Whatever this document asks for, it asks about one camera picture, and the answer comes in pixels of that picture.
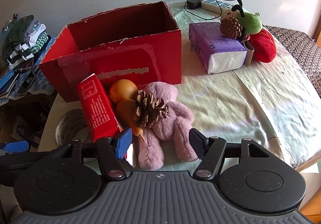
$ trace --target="teddy bear leg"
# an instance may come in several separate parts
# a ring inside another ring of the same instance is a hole
[[[177,157],[184,162],[197,160],[197,155],[189,144],[189,130],[192,125],[183,117],[177,117],[174,129],[174,143]]]
[[[159,144],[159,139],[151,128],[144,128],[144,137],[146,142],[142,138],[138,138],[139,165],[145,170],[158,170],[164,165],[164,153]]]

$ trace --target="green plush toy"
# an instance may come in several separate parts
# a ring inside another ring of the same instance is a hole
[[[234,5],[232,9],[226,11],[221,20],[224,18],[233,17],[238,20],[240,25],[242,26],[242,35],[241,39],[243,40],[246,35],[255,35],[262,30],[262,22],[259,19],[260,14],[255,13],[254,15],[248,12],[243,11],[243,3],[242,0],[238,0],[239,5]]]

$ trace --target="red cardboard box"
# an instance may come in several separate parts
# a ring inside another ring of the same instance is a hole
[[[77,85],[77,91],[93,142],[102,137],[116,137],[123,129],[98,77],[92,74]]]
[[[139,89],[181,83],[181,31],[164,2],[99,13],[60,32],[39,67],[66,102],[95,73],[106,90],[119,79]]]

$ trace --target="red plush toy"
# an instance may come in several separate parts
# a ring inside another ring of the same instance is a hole
[[[250,44],[254,47],[253,57],[263,63],[272,62],[276,56],[276,46],[271,33],[264,28],[250,36]]]

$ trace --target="power strip socket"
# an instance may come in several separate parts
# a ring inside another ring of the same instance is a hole
[[[220,14],[220,12],[221,12],[219,7],[221,7],[222,14],[224,14],[225,11],[230,10],[233,6],[234,5],[231,5],[229,3],[225,3],[222,1],[216,2],[216,0],[204,0],[201,2],[202,9],[206,9],[206,10],[218,13],[218,14]]]

